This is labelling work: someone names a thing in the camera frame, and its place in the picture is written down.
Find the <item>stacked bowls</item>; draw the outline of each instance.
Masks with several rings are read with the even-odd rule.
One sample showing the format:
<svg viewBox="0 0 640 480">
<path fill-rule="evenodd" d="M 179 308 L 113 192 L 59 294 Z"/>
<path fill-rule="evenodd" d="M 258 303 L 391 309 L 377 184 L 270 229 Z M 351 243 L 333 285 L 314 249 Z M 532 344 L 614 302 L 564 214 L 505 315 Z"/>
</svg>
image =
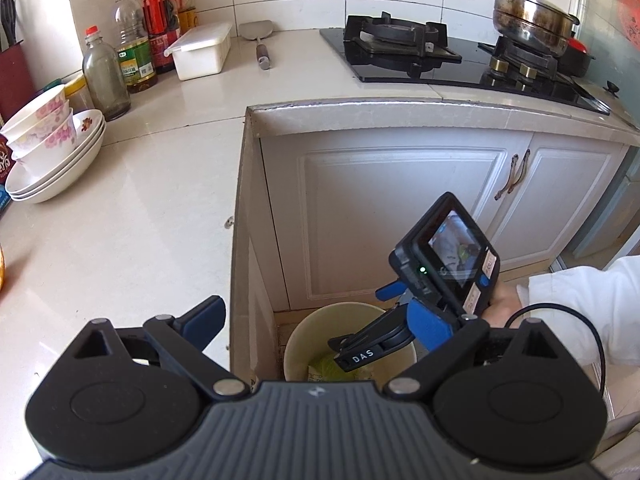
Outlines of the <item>stacked bowls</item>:
<svg viewBox="0 0 640 480">
<path fill-rule="evenodd" d="M 11 148 L 5 183 L 16 202 L 44 202 L 75 182 L 94 160 L 106 122 L 98 110 L 74 115 L 64 85 L 28 103 L 0 129 Z"/>
</svg>

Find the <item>white sleeve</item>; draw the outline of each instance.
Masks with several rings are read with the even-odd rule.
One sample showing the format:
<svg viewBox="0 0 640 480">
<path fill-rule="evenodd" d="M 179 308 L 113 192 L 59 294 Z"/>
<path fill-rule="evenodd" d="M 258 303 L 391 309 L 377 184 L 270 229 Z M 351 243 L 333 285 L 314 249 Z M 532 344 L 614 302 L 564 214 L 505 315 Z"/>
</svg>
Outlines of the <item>white sleeve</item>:
<svg viewBox="0 0 640 480">
<path fill-rule="evenodd" d="M 640 256 L 626 256 L 607 270 L 575 267 L 529 279 L 529 304 L 569 306 L 596 327 L 612 364 L 640 366 Z M 570 314 L 541 309 L 543 319 L 581 364 L 597 361 L 598 349 L 587 326 Z"/>
</svg>

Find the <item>cabinet door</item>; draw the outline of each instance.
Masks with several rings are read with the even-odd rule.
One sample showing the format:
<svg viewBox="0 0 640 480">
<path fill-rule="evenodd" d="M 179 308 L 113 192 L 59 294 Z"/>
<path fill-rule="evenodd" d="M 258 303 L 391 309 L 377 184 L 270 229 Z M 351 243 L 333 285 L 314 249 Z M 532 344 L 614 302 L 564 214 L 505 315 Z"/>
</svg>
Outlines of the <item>cabinet door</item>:
<svg viewBox="0 0 640 480">
<path fill-rule="evenodd" d="M 261 139 L 289 304 L 372 301 L 388 255 L 443 192 L 486 228 L 531 134 L 380 128 Z"/>
<path fill-rule="evenodd" d="M 526 177 L 487 231 L 500 254 L 500 268 L 551 263 L 595 207 L 627 148 L 604 140 L 535 134 Z"/>
</svg>

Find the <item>white countertop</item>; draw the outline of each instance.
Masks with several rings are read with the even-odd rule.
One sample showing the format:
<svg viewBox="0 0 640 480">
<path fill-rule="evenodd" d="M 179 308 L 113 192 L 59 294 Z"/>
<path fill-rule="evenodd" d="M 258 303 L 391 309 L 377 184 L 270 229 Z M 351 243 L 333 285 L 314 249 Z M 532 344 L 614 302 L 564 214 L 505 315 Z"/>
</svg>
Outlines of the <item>white countertop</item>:
<svg viewBox="0 0 640 480">
<path fill-rule="evenodd" d="M 577 124 L 584 136 L 640 144 L 614 117 L 540 99 L 360 83 L 315 30 L 277 33 L 266 44 L 273 64 L 268 72 L 257 67 L 255 43 L 234 39 L 219 75 L 186 82 L 175 73 L 161 77 L 133 96 L 126 116 L 108 124 L 104 146 L 78 183 L 43 204 L 14 203 L 0 219 L 6 260 L 0 292 L 2 480 L 21 478 L 39 464 L 24 407 L 88 320 L 140 326 L 155 314 L 180 315 L 211 294 L 228 300 L 233 232 L 224 224 L 236 204 L 247 107 L 389 98 L 437 105 L 449 121 L 467 121 L 460 126 L 489 127 L 468 122 L 488 117 L 474 110 L 450 118 L 452 104 L 478 104 L 493 117 L 506 114 L 503 128 L 544 128 L 542 118 L 551 130 Z M 228 367 L 227 345 L 228 323 L 206 353 Z"/>
</svg>

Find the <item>stove knob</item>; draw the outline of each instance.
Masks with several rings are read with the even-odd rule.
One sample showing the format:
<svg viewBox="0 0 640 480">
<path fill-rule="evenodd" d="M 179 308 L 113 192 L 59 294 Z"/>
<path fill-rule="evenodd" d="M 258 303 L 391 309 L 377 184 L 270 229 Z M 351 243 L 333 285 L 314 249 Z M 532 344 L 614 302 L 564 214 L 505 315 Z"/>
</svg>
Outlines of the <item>stove knob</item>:
<svg viewBox="0 0 640 480">
<path fill-rule="evenodd" d="M 605 90 L 615 97 L 618 97 L 616 94 L 620 92 L 620 88 L 611 81 L 607 81 L 607 87 Z"/>
<path fill-rule="evenodd" d="M 520 65 L 520 73 L 527 79 L 535 79 L 538 77 L 538 71 L 525 64 Z"/>
<path fill-rule="evenodd" d="M 506 74 L 507 70 L 509 69 L 509 63 L 495 56 L 491 56 L 491 60 L 489 61 L 489 67 L 491 68 L 491 70 L 495 70 L 496 72 L 501 72 L 503 74 Z"/>
</svg>

